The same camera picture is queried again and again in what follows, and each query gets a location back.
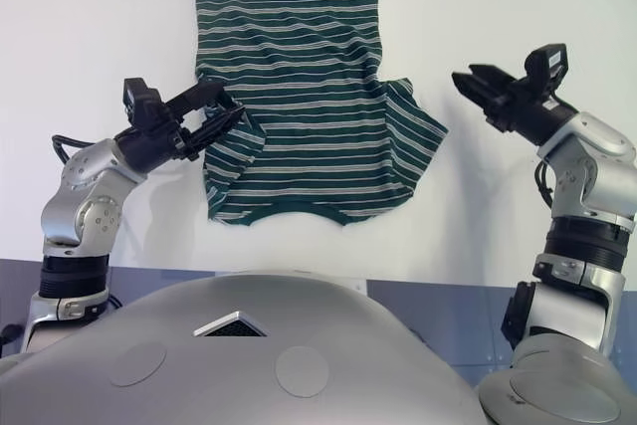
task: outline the cloth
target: cloth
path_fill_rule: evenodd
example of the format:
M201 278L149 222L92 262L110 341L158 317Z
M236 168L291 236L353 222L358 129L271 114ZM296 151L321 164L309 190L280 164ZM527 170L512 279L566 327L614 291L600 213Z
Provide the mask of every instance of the cloth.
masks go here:
M413 195L447 129L381 82L377 0L196 0L196 72L250 116L205 153L209 217L287 211L340 224Z

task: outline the white wall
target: white wall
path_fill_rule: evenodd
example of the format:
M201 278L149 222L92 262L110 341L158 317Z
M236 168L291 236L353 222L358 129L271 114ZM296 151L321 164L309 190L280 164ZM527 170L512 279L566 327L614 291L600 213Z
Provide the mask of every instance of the white wall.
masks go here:
M451 133L404 206L341 228L287 214L252 227L206 221L200 163L171 163L129 197L111 263L296 268L379 279L512 286L543 247L549 212L534 151L487 126L453 70L568 45L561 95L637 140L636 0L380 0L385 79L412 79ZM0 0L0 257L41 258L40 211L61 164L53 133L97 140L126 127L121 81L168 99L194 80L194 0ZM637 252L625 272L637 289Z

